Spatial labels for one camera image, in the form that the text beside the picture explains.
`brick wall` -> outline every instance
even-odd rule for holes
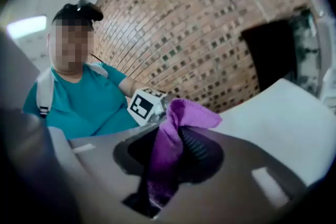
[[[95,24],[95,55],[133,79],[222,112],[259,93],[240,32],[307,2],[98,0],[104,20]]]

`purple cloth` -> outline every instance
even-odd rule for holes
[[[150,202],[158,207],[165,206],[179,186],[177,166],[183,143],[177,129],[180,126],[212,128],[222,121],[218,114],[187,99],[174,99],[166,116],[156,135],[147,177]]]

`white cube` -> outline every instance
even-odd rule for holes
[[[140,126],[144,126],[148,123],[151,115],[154,113],[160,114],[164,111],[162,100],[166,96],[166,93],[149,87],[137,89],[127,110]]]

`ceiling light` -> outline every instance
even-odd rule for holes
[[[46,16],[37,16],[28,19],[18,20],[7,25],[7,31],[12,39],[27,36],[32,33],[43,31],[47,26]]]

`white backpack strap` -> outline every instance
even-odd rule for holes
[[[94,72],[104,76],[105,78],[109,77],[108,72],[105,70],[104,67],[101,67],[95,63],[87,63],[88,67],[91,68]]]
[[[54,96],[55,78],[51,68],[48,68],[46,71],[41,73],[36,81],[36,104],[40,110],[41,117],[45,118],[50,112]]]

